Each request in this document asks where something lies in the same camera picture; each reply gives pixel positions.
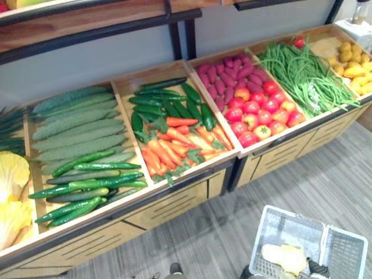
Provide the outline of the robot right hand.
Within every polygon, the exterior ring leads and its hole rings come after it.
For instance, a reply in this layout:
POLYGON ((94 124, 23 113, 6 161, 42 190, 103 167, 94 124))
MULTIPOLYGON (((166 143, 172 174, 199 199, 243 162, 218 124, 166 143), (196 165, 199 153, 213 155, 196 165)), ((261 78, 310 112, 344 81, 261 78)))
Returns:
POLYGON ((321 266, 311 258, 307 258, 310 271, 310 279, 330 279, 330 271, 327 266, 321 266))

